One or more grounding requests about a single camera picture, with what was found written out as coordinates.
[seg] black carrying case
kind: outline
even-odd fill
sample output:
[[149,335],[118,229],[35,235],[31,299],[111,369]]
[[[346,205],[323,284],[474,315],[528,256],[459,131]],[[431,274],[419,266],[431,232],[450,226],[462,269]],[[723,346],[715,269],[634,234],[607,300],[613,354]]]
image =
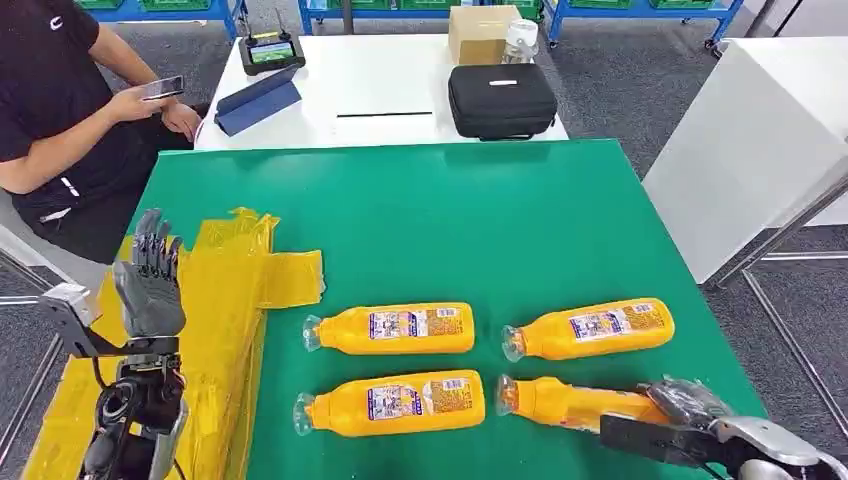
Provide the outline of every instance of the black carrying case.
[[448,97],[463,137],[530,139],[556,119],[556,97],[532,63],[456,67],[448,80]]

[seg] yellow bottle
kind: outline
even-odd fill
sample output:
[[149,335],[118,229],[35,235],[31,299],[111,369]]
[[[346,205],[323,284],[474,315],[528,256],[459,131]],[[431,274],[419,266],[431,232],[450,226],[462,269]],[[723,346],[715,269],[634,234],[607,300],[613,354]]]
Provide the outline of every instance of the yellow bottle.
[[471,427],[486,416],[483,383],[474,370],[414,373],[345,383],[294,405],[295,431],[332,430],[346,437]]
[[637,298],[549,313],[530,325],[503,328],[512,362],[526,355],[548,360],[657,347],[674,335],[674,320],[656,298]]
[[654,402],[644,395],[574,387],[552,377],[522,382],[501,375],[495,403],[498,415],[514,413],[537,423],[594,433],[601,431],[601,415],[669,423]]
[[333,347],[352,355],[459,353],[474,346],[474,318],[467,303],[417,303],[355,307],[303,322],[307,351]]

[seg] green crate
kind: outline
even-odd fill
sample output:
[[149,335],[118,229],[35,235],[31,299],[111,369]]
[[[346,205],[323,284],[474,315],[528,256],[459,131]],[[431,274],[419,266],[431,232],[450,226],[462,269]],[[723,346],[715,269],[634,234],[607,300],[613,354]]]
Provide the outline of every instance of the green crate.
[[714,0],[651,0],[654,8],[693,8],[706,9],[713,6]]
[[582,8],[630,8],[630,0],[568,0],[568,4]]
[[124,0],[74,0],[85,10],[117,10]]
[[398,0],[401,10],[450,10],[458,7],[462,0]]
[[495,0],[495,5],[515,5],[523,18],[534,22],[542,19],[541,0]]
[[210,0],[139,0],[139,5],[149,12],[174,10],[209,10]]
[[[366,10],[391,10],[392,0],[351,0],[353,8]],[[327,8],[342,8],[342,0],[328,0]]]

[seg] robot finger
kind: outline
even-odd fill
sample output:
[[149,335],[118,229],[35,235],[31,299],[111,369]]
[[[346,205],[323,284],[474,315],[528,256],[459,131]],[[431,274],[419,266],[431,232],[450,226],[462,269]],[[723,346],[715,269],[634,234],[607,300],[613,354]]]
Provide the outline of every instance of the robot finger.
[[180,246],[183,244],[183,237],[175,237],[171,242],[171,249],[168,253],[168,278],[177,281],[177,264],[180,258]]
[[167,276],[168,270],[168,234],[171,233],[171,224],[168,221],[162,222],[159,226],[159,231],[156,233],[156,240],[153,255],[153,272],[157,276]]
[[150,243],[161,217],[162,212],[158,208],[147,210],[135,226],[135,236],[133,237],[133,263],[141,267],[142,272],[145,273],[148,271],[148,267],[150,265]]

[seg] blue metal shelf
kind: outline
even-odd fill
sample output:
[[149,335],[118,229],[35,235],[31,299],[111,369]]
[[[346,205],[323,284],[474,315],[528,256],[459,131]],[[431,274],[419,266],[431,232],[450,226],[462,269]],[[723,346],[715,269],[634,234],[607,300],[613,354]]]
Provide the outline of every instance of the blue metal shelf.
[[732,0],[729,7],[719,6],[705,9],[697,8],[654,8],[649,0],[633,0],[630,8],[585,8],[572,7],[568,0],[559,0],[556,5],[551,0],[542,0],[545,11],[551,16],[551,27],[548,30],[548,40],[555,47],[559,40],[559,32],[562,21],[565,18],[715,18],[718,20],[710,38],[706,39],[704,45],[707,48],[715,46],[724,32],[736,16],[736,12],[742,6],[743,0]]
[[[303,24],[303,33],[312,35],[312,20],[324,20],[325,18],[342,18],[342,10],[335,9],[317,9],[308,8],[306,2],[308,0],[298,0],[300,8],[300,21]],[[400,19],[400,18],[448,18],[450,10],[437,9],[393,9],[393,10],[369,10],[369,9],[353,9],[353,18],[382,18],[382,19]]]
[[[309,0],[298,0],[300,8],[300,20],[303,24],[303,33],[312,35],[312,20],[323,20],[325,18],[342,18],[341,9],[314,9],[309,8]],[[714,18],[718,20],[710,38],[706,39],[704,45],[707,48],[714,47],[727,30],[736,12],[742,6],[743,0],[732,0],[729,7],[718,6],[705,9],[697,8],[654,8],[649,0],[633,0],[630,8],[585,8],[572,7],[568,0],[560,0],[556,5],[551,0],[541,0],[545,11],[551,18],[551,26],[548,30],[548,40],[551,47],[555,47],[559,40],[559,32],[562,21],[565,18]],[[491,4],[492,0],[482,0],[482,4]],[[449,10],[353,10],[353,18],[448,18]]]
[[238,32],[234,18],[240,11],[246,11],[245,0],[235,0],[230,10],[228,0],[211,0],[206,10],[156,11],[145,10],[138,0],[124,0],[117,10],[86,10],[98,22],[156,22],[156,21],[192,21],[211,20],[224,22],[230,41],[235,40]]

